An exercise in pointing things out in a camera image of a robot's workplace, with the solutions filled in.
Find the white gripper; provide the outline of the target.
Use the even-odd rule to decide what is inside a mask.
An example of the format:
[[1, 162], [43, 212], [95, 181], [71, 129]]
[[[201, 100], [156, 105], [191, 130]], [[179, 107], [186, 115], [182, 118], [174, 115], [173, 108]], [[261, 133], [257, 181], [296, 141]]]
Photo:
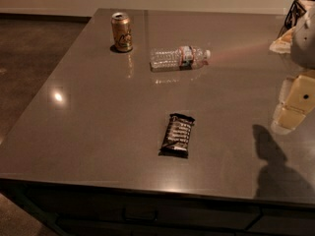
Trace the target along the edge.
[[[275, 53], [290, 53], [297, 65], [315, 69], [315, 7], [311, 7], [291, 28], [272, 42]], [[308, 70], [283, 81], [275, 110], [275, 130], [293, 131], [315, 108], [315, 71]]]

